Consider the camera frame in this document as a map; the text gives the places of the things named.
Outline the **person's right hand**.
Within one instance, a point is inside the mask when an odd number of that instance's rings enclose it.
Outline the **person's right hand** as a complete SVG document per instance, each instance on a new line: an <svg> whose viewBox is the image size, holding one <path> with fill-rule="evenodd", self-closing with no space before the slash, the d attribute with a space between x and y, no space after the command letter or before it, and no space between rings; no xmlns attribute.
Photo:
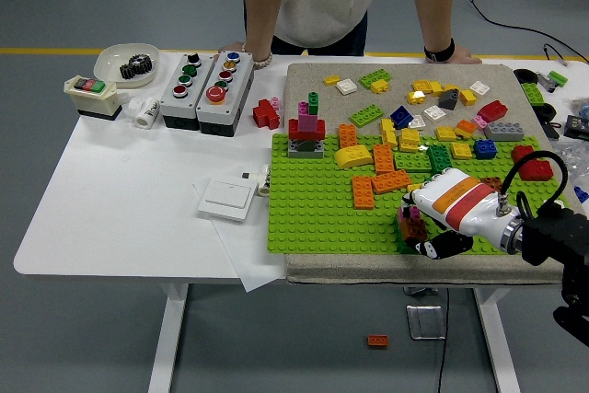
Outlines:
<svg viewBox="0 0 589 393"><path fill-rule="evenodd" d="M249 41L235 41L232 43L229 43L225 46L222 46L221 48L219 48L217 50L218 53L220 52L249 52L252 55L256 54L257 51L257 47L254 43L249 42Z"/></svg>

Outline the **person's left hand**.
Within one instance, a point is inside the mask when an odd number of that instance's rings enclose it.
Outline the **person's left hand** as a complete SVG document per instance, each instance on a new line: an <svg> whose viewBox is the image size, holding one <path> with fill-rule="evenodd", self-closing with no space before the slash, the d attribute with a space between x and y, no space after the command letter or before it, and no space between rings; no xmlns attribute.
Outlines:
<svg viewBox="0 0 589 393"><path fill-rule="evenodd" d="M453 55L446 62L448 64L481 64L482 60L474 56L468 48L456 44Z"/></svg>

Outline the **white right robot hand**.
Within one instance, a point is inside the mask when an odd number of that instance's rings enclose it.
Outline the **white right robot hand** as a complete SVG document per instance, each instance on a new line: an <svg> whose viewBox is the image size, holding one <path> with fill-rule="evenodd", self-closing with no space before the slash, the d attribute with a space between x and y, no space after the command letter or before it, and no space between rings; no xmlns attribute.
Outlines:
<svg viewBox="0 0 589 393"><path fill-rule="evenodd" d="M403 197L446 230L413 247L433 260L470 250L474 237L486 238L510 255L521 250L523 219L505 194L457 168L447 168Z"/></svg>

